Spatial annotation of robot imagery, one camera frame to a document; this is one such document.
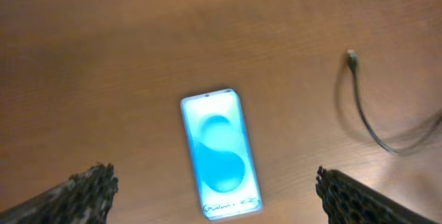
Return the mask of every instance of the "brown wooden surface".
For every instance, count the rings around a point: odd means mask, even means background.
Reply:
[[[442,222],[440,131],[391,156],[348,71],[335,85],[354,48],[382,136],[440,109],[442,0],[1,0],[0,20],[0,210],[100,161],[120,178],[109,223],[205,223],[178,104],[231,86],[265,204],[232,223],[326,223],[318,165]]]

